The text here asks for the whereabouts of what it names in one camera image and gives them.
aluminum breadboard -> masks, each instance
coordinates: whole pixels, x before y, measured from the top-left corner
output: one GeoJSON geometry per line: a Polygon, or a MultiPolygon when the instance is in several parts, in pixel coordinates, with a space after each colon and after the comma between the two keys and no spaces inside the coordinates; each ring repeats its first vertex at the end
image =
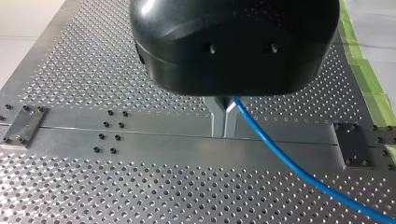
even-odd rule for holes
{"type": "MultiPolygon", "coordinates": [[[[375,223],[294,173],[0,153],[6,223],[375,223]]],[[[396,216],[389,180],[318,176],[396,216]]]]}
{"type": "MultiPolygon", "coordinates": [[[[29,149],[0,149],[0,221],[375,223],[304,182],[260,141],[98,133],[40,129],[29,149]]],[[[319,180],[396,217],[395,173],[381,148],[370,149],[373,169],[343,170],[334,146],[279,146],[319,180]]]]}

mounting hole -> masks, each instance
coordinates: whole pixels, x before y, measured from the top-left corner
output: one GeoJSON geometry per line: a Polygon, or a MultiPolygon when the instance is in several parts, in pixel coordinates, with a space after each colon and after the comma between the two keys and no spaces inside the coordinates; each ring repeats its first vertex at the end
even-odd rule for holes
{"type": "Polygon", "coordinates": [[[216,53],[216,47],[211,44],[211,43],[205,43],[203,45],[203,50],[205,53],[209,53],[209,54],[215,54],[216,53]]]}

metal clamp plate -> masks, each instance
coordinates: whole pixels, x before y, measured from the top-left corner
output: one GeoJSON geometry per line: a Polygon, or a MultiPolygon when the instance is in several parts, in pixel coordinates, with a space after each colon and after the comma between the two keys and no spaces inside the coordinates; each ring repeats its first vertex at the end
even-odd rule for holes
{"type": "Polygon", "coordinates": [[[364,135],[358,124],[334,123],[333,136],[345,167],[373,167],[364,135]]]}
{"type": "Polygon", "coordinates": [[[0,146],[8,149],[26,149],[47,111],[44,106],[24,105],[0,142],[0,146]]]}

screw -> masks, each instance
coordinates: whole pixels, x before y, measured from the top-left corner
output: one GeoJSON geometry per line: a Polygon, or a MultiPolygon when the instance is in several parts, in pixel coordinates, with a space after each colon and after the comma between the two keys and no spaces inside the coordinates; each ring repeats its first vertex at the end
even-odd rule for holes
{"type": "Polygon", "coordinates": [[[369,160],[364,160],[361,164],[363,164],[363,166],[368,166],[370,163],[369,160]]]}
{"type": "Polygon", "coordinates": [[[383,155],[383,156],[388,156],[389,153],[388,153],[386,150],[382,150],[381,155],[383,155]]]}
{"type": "Polygon", "coordinates": [[[352,127],[350,128],[350,130],[355,130],[359,127],[358,124],[352,124],[352,127]]]}
{"type": "Polygon", "coordinates": [[[25,139],[24,138],[20,138],[20,139],[18,139],[18,141],[20,141],[21,144],[25,143],[25,139]]]}
{"type": "Polygon", "coordinates": [[[352,159],[349,158],[346,160],[346,165],[349,165],[350,163],[352,163],[352,159]]]}
{"type": "Polygon", "coordinates": [[[387,169],[388,169],[388,170],[393,170],[393,169],[394,169],[394,166],[393,166],[392,164],[388,164],[388,165],[387,165],[387,169]]]}
{"type": "Polygon", "coordinates": [[[336,123],[336,124],[335,124],[335,130],[338,130],[339,128],[341,128],[341,126],[342,126],[342,125],[341,125],[340,123],[336,123]]]}

green tape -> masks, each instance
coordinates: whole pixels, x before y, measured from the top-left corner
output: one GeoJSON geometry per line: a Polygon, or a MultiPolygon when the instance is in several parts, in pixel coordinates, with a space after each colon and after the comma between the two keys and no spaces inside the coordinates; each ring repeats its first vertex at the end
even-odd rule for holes
{"type": "Polygon", "coordinates": [[[382,90],[370,63],[361,54],[361,48],[353,32],[344,0],[340,0],[340,23],[338,27],[346,59],[361,89],[373,123],[378,127],[396,126],[396,118],[387,95],[382,90]]]}
{"type": "Polygon", "coordinates": [[[395,145],[385,145],[385,147],[388,149],[388,152],[393,159],[393,163],[396,164],[396,146],[395,145]]]}

